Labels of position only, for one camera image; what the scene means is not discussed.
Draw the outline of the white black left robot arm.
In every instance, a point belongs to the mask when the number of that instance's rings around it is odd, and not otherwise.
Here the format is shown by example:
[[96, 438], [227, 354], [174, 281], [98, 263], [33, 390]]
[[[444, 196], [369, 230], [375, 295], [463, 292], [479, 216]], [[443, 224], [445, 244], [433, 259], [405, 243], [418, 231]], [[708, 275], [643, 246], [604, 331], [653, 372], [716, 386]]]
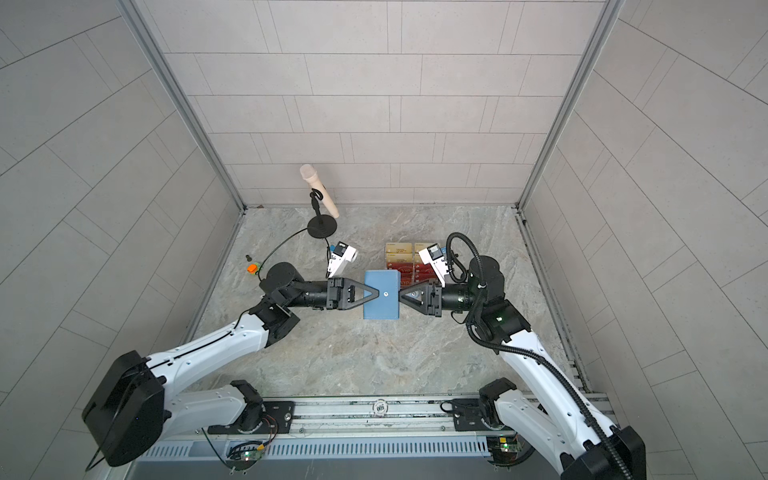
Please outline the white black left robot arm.
[[350, 310], [379, 297], [378, 289], [344, 278], [307, 281], [288, 262], [274, 265], [260, 283], [259, 303], [224, 327], [178, 347], [142, 356], [132, 350], [113, 361], [82, 412], [97, 444], [87, 467], [127, 464], [165, 436], [209, 426], [241, 433], [266, 428], [270, 417], [258, 391], [245, 380], [186, 393], [186, 388], [234, 360], [284, 339], [298, 324], [292, 307]]

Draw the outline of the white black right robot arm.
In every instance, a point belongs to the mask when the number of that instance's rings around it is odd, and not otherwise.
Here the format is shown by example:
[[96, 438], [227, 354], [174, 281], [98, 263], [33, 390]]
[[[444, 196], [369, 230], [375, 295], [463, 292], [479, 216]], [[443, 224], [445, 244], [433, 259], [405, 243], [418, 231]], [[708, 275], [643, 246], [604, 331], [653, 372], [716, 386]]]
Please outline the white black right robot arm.
[[498, 354], [522, 379], [539, 404], [533, 406], [512, 381], [497, 379], [480, 390], [484, 422], [509, 427], [563, 479], [644, 479], [646, 448], [631, 427], [603, 414], [553, 362], [531, 324], [505, 295], [499, 263], [489, 256], [471, 260], [461, 277], [442, 249], [419, 253], [436, 276], [400, 293], [400, 301], [426, 315], [463, 312], [470, 339]]

